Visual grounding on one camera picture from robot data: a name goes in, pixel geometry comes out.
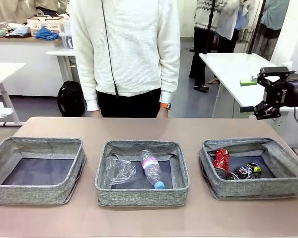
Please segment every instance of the red can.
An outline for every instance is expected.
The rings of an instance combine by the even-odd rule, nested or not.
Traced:
[[[226,149],[223,149],[223,148],[218,149],[215,152],[213,167],[217,172],[218,176],[222,179],[226,179],[229,173],[228,161],[229,161],[229,154]]]

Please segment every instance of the person in background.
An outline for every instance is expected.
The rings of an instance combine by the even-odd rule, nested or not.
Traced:
[[[211,34],[209,42],[207,42],[209,15],[211,13],[212,0],[197,0],[197,7],[195,12],[195,27],[194,27],[194,49],[190,78],[194,78],[194,89],[200,92],[208,92],[209,87],[205,86],[205,67],[206,64],[200,58],[208,44],[207,52],[211,51],[214,34],[218,25],[221,12],[232,11],[244,4],[244,0],[216,0],[214,17],[211,25]]]
[[[57,16],[66,12],[68,0],[29,0],[29,5],[32,9],[41,10],[45,15]]]
[[[248,26],[250,17],[254,12],[254,8],[255,0],[247,0],[245,1],[244,5],[239,7],[232,39],[230,40],[220,35],[218,43],[218,53],[234,53],[239,33],[242,29]],[[214,79],[212,79],[208,83],[213,84],[219,82],[220,81],[218,80],[218,78],[214,75]]]
[[[25,0],[0,0],[0,21],[24,24],[32,16]]]
[[[267,0],[254,49],[261,57],[271,60],[286,17],[290,0]]]
[[[177,1],[71,0],[70,13],[92,116],[167,118],[180,67]]]

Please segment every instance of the green object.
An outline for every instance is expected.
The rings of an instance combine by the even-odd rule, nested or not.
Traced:
[[[257,85],[257,82],[252,82],[251,79],[245,79],[245,80],[241,80],[240,82],[240,86],[251,86],[251,85]]]

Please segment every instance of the orange watch strap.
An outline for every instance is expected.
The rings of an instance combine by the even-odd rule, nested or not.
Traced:
[[[160,103],[160,107],[169,109],[169,104],[168,103]]]

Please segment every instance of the bottle label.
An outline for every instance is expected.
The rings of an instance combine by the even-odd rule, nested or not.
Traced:
[[[154,164],[159,164],[156,159],[147,159],[147,160],[141,162],[143,169],[145,169],[146,167],[148,167],[150,165],[154,165]]]

